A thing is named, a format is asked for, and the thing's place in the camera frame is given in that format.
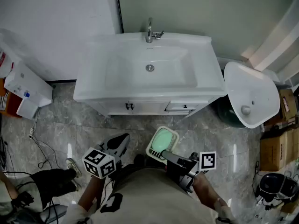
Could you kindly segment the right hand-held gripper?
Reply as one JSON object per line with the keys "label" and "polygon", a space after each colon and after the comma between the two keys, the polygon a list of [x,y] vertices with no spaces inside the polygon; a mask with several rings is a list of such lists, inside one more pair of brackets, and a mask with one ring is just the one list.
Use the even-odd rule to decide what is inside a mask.
{"label": "right hand-held gripper", "polygon": [[161,156],[167,160],[168,176],[189,193],[192,193],[190,187],[198,173],[216,169],[216,152],[193,152],[189,158],[184,158],[163,150]]}

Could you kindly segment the green soap bar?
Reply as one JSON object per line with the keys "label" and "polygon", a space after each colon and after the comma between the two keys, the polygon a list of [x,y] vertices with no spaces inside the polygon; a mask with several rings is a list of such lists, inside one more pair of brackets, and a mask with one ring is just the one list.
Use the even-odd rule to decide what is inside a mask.
{"label": "green soap bar", "polygon": [[151,147],[154,151],[161,153],[166,150],[170,145],[172,140],[172,133],[165,129],[161,128],[155,135]]}

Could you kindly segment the person's right forearm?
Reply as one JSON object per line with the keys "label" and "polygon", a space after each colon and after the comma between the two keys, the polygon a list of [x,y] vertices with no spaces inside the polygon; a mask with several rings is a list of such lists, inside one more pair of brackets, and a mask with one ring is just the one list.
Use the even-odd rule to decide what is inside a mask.
{"label": "person's right forearm", "polygon": [[197,197],[203,205],[213,210],[215,210],[214,204],[216,202],[219,202],[220,206],[228,206],[227,203],[213,189],[203,172],[200,172],[195,176],[192,186]]}

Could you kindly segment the person's left forearm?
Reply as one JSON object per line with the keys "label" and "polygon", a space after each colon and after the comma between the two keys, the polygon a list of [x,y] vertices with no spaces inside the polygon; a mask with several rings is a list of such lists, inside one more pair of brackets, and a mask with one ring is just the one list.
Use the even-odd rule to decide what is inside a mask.
{"label": "person's left forearm", "polygon": [[89,181],[84,193],[78,201],[78,205],[84,210],[89,211],[96,198],[97,202],[101,202],[102,192],[104,189],[106,179],[99,179],[95,176]]}

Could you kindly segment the person's beige shirt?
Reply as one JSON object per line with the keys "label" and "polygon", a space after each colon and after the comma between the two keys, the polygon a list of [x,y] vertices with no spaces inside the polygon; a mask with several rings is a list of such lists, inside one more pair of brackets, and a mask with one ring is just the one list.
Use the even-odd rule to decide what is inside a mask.
{"label": "person's beige shirt", "polygon": [[239,224],[229,206],[214,207],[193,199],[164,169],[128,165],[101,208],[86,211],[71,204],[62,224]]}

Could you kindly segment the white vanity cabinet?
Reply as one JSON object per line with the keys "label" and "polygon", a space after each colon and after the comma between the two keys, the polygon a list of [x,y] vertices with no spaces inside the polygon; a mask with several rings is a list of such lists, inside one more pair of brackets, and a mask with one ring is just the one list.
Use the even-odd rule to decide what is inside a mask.
{"label": "white vanity cabinet", "polygon": [[166,98],[161,100],[121,98],[87,101],[87,104],[105,117],[115,115],[185,115],[188,117],[208,106],[215,100],[216,98],[211,96],[200,96],[197,98]]}

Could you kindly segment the white ceramic vanity sink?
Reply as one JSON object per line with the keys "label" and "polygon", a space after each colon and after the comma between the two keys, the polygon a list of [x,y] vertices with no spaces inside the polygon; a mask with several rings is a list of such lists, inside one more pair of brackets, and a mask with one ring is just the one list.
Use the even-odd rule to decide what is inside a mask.
{"label": "white ceramic vanity sink", "polygon": [[[145,67],[154,65],[153,72]],[[211,38],[165,33],[100,35],[86,43],[73,97],[77,101],[226,95]]]}

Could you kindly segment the dark green bucket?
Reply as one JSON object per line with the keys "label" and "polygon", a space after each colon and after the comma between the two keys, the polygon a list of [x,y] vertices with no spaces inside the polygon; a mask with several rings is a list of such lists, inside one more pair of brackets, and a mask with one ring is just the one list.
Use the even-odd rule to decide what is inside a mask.
{"label": "dark green bucket", "polygon": [[216,100],[216,112],[220,120],[225,124],[235,128],[246,128],[234,112],[228,95]]}

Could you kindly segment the black headset device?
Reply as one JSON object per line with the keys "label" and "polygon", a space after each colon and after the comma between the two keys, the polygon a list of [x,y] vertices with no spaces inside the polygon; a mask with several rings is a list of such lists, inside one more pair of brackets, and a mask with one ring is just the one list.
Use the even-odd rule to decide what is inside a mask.
{"label": "black headset device", "polygon": [[255,190],[255,197],[261,196],[266,202],[274,199],[284,203],[293,202],[299,195],[299,183],[280,173],[265,174]]}

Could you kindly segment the white loose ceramic basin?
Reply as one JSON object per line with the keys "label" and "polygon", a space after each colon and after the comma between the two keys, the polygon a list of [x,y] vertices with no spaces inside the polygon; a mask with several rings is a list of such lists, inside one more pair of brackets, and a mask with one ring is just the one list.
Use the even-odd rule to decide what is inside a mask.
{"label": "white loose ceramic basin", "polygon": [[279,93],[267,75],[237,62],[228,62],[224,80],[232,108],[247,128],[256,128],[278,114]]}

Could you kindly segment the orange red box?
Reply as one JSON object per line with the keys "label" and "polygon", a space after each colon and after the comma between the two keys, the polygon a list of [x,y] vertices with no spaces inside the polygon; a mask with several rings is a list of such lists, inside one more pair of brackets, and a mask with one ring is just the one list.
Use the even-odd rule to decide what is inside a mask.
{"label": "orange red box", "polygon": [[7,92],[9,92],[7,106],[5,111],[0,111],[0,114],[21,118],[21,116],[16,114],[16,111],[22,101],[22,98],[18,97],[17,95],[13,94],[12,92],[8,91],[4,88],[4,78],[0,78],[0,96],[4,96]]}

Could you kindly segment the chrome sink faucet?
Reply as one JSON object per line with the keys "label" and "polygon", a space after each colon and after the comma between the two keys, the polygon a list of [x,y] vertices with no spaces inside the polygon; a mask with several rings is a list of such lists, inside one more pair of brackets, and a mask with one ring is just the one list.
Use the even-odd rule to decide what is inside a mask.
{"label": "chrome sink faucet", "polygon": [[147,28],[146,35],[145,35],[146,43],[152,43],[153,39],[160,39],[164,34],[163,30],[160,33],[152,32],[152,21],[153,21],[153,19],[152,19],[152,17],[150,17],[148,19],[148,28]]}

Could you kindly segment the white plastic bag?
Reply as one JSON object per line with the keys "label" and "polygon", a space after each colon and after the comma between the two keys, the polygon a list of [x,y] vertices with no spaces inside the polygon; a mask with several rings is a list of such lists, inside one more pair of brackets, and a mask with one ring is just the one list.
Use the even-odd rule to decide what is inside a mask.
{"label": "white plastic bag", "polygon": [[20,58],[18,49],[19,37],[11,30],[0,28],[0,78],[6,78],[12,71],[15,62]]}

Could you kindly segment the grey partition frame post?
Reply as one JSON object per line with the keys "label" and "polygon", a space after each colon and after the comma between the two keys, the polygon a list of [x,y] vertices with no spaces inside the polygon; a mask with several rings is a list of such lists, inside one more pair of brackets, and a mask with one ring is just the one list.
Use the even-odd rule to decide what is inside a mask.
{"label": "grey partition frame post", "polygon": [[124,26],[123,26],[122,14],[121,14],[121,3],[120,3],[120,0],[117,0],[117,5],[118,5],[118,11],[119,11],[119,17],[120,17],[121,33],[124,34]]}

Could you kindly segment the white metal beam frame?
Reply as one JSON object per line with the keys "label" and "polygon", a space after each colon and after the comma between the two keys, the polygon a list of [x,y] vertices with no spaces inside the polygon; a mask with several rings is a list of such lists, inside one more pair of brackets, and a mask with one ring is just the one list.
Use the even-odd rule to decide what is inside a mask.
{"label": "white metal beam frame", "polygon": [[299,73],[299,0],[292,1],[280,22],[243,64],[276,82],[292,84],[291,78]]}

